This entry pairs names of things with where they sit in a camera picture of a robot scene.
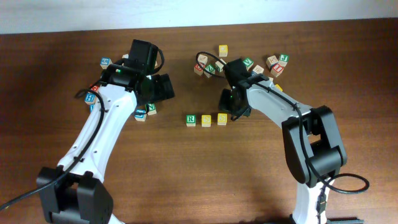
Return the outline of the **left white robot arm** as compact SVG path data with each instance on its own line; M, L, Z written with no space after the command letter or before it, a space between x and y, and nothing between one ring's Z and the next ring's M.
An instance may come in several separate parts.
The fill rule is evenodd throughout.
M129 56L101 72L96 103L69 151L56 168L44 167L37 177L39 197L48 223L119 223L114 202L103 185L114 145L137 107L175 96L170 78L155 64L158 46L133 40Z

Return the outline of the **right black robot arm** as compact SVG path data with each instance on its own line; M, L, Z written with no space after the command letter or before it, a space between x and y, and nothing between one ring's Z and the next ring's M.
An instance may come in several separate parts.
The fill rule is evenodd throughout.
M224 65L230 89L222 92L219 109L235 121L258 110L282 130L285 160L297 181L291 223L330 223L326 217L329 192L349 194L333 186L342 177L347 153L332 110L312 108L279 90L263 75L250 75L241 59Z

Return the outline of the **green R wooden block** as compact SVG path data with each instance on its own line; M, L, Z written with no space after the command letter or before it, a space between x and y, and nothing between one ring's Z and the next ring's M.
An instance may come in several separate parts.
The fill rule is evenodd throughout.
M186 115L186 125L187 127L195 127L196 126L196 116L194 114Z

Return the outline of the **yellow S wooden block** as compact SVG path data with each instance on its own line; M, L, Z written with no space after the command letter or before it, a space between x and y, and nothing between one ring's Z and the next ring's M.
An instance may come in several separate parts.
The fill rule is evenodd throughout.
M209 128L211 126L211 115L203 114L201 116L201 126L205 128Z

